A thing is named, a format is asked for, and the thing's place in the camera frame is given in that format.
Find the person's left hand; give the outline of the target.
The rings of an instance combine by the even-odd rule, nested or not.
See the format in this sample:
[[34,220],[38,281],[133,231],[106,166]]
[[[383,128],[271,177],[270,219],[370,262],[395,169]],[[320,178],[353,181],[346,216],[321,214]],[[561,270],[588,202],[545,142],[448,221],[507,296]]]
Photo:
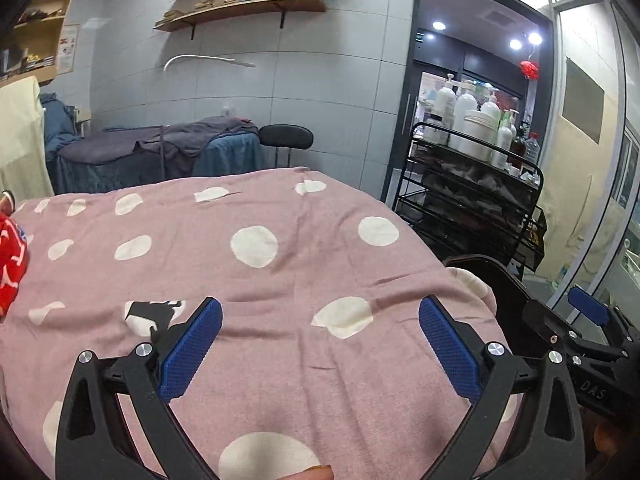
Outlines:
[[279,480],[333,480],[334,473],[330,465],[312,466],[296,474],[289,474]]

